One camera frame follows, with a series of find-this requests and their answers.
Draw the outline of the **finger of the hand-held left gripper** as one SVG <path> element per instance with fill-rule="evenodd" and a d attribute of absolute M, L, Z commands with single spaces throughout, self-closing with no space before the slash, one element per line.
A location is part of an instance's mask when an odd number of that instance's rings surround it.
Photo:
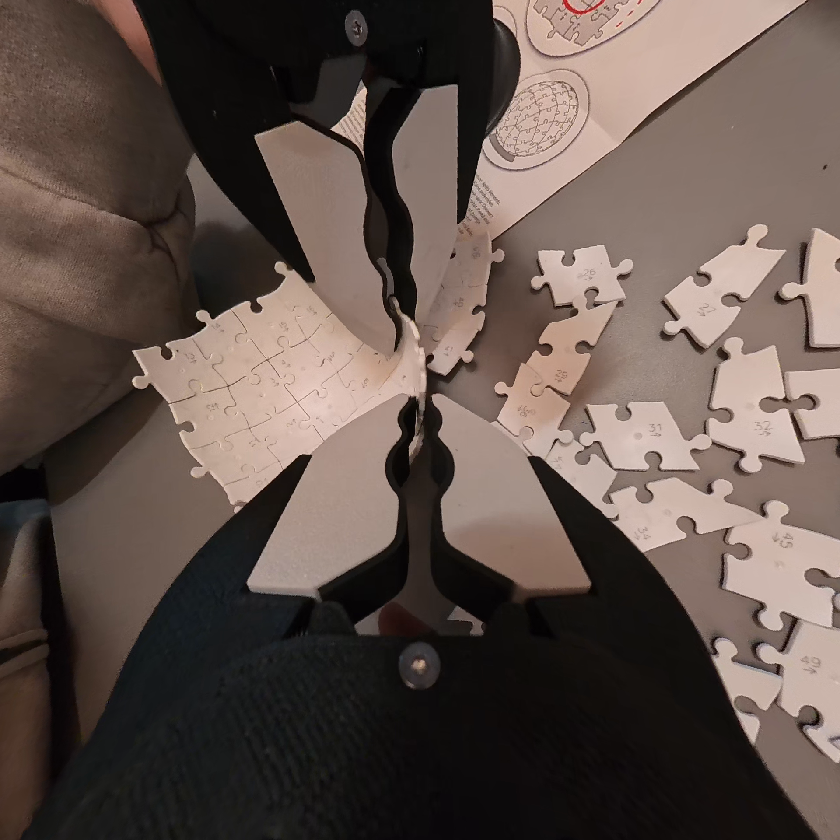
<path fill-rule="evenodd" d="M 364 157 L 393 293 L 405 314 L 428 314 L 457 233 L 458 88 L 378 81 L 367 93 Z"/>
<path fill-rule="evenodd" d="M 257 133 L 266 163 L 314 277 L 314 290 L 357 338 L 382 354 L 398 344 L 385 281 L 366 247 L 369 188 L 354 143 L 292 121 Z"/>

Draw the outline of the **curved white puzzle ball shell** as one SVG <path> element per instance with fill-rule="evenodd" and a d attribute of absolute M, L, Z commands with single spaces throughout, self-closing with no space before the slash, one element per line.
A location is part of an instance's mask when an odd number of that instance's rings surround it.
<path fill-rule="evenodd" d="M 241 508 L 300 455 L 310 455 L 350 421 L 392 396 L 422 401 L 425 353 L 402 317 L 387 356 L 355 337 L 311 284 L 276 263 L 280 284 L 212 317 L 192 337 L 135 350 L 142 374 L 171 409 L 196 461 L 192 476 L 213 477 Z"/>

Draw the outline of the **person's left forearm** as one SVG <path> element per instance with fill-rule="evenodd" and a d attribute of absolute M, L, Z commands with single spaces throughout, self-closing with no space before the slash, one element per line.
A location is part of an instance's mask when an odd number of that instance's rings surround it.
<path fill-rule="evenodd" d="M 133 351 L 181 338 L 192 149 L 104 2 L 2 2 L 1 467 L 131 389 Z"/>

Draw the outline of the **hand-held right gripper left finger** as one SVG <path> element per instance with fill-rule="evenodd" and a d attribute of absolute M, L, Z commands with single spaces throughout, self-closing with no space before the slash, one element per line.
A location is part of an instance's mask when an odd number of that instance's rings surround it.
<path fill-rule="evenodd" d="M 398 595 L 417 408 L 415 397 L 394 395 L 316 450 L 248 578 L 252 592 L 336 602 L 353 623 Z"/>

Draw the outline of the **joined white puzzle strip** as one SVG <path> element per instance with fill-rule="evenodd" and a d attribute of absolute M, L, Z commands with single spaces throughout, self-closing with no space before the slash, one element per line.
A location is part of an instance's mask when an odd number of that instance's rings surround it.
<path fill-rule="evenodd" d="M 455 243 L 442 287 L 420 328 L 421 343 L 432 358 L 430 371 L 448 375 L 458 362 L 472 361 L 469 346 L 484 325 L 490 269 L 504 257 L 502 250 L 493 250 L 487 232 Z"/>

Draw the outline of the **beige zip hoodie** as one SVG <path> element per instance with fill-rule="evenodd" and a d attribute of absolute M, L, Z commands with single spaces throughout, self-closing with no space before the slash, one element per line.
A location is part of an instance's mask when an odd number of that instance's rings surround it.
<path fill-rule="evenodd" d="M 2 503 L 2 798 L 38 802 L 64 751 L 67 638 L 49 506 Z"/>

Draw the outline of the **white paper instruction sheet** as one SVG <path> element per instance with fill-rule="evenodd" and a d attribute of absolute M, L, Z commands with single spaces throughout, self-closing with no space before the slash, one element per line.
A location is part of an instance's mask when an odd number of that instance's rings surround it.
<path fill-rule="evenodd" d="M 802 2 L 492 2 L 515 34 L 519 82 L 481 145 L 457 233 L 498 235 L 613 151 L 659 105 Z M 365 58 L 365 117 L 381 75 Z M 353 139 L 364 141 L 364 135 Z"/>

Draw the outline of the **scattered loose white puzzle pieces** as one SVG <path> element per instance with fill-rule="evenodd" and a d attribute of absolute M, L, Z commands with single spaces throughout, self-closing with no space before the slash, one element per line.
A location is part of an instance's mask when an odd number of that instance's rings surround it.
<path fill-rule="evenodd" d="M 697 533 L 724 531 L 727 545 L 745 549 L 745 558 L 723 557 L 721 588 L 756 602 L 764 629 L 781 631 L 787 616 L 792 629 L 782 650 L 758 646 L 757 655 L 774 671 L 739 662 L 736 645 L 724 637 L 713 640 L 712 661 L 733 705 L 741 698 L 762 710 L 776 703 L 793 718 L 814 710 L 816 723 L 802 731 L 838 763 L 838 592 L 808 577 L 820 572 L 838 579 L 838 538 L 789 523 L 790 509 L 779 500 L 764 502 L 760 512 L 731 503 L 732 484 L 724 479 L 708 490 L 680 478 L 658 479 L 647 485 L 648 500 L 639 500 L 632 487 L 610 491 L 617 471 L 646 470 L 649 454 L 665 471 L 689 472 L 699 468 L 695 453 L 711 445 L 739 454 L 737 470 L 744 475 L 757 473 L 764 460 L 803 465 L 803 442 L 838 440 L 838 368 L 783 371 L 774 346 L 749 353 L 740 339 L 728 338 L 709 399 L 710 410 L 728 413 L 726 421 L 711 418 L 703 434 L 689 437 L 663 402 L 629 403 L 624 417 L 616 405 L 591 404 L 585 408 L 591 431 L 575 437 L 560 430 L 560 421 L 569 409 L 564 396 L 573 393 L 590 360 L 578 347 L 601 338 L 625 299 L 620 277 L 633 262 L 613 266 L 598 245 L 575 251 L 569 265 L 564 252 L 542 250 L 538 264 L 532 288 L 548 287 L 555 307 L 576 313 L 542 332 L 539 342 L 550 353 L 535 351 L 513 385 L 497 384 L 507 400 L 495 426 L 545 460 L 642 551 L 684 539 L 683 518 Z"/>

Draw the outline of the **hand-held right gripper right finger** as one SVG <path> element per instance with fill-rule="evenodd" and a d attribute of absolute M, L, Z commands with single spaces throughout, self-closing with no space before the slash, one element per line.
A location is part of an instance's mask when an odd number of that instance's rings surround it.
<path fill-rule="evenodd" d="M 436 394 L 427 439 L 437 483 L 429 559 L 442 595 L 486 623 L 524 613 L 536 636 L 559 636 L 562 621 L 536 602 L 585 596 L 596 582 L 596 511 L 487 421 Z"/>

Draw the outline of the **black round ball stand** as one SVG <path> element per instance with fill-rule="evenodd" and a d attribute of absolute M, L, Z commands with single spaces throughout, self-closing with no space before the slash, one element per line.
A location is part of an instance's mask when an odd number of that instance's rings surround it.
<path fill-rule="evenodd" d="M 518 41 L 511 29 L 493 19 L 493 67 L 485 137 L 498 126 L 515 95 L 521 69 Z"/>

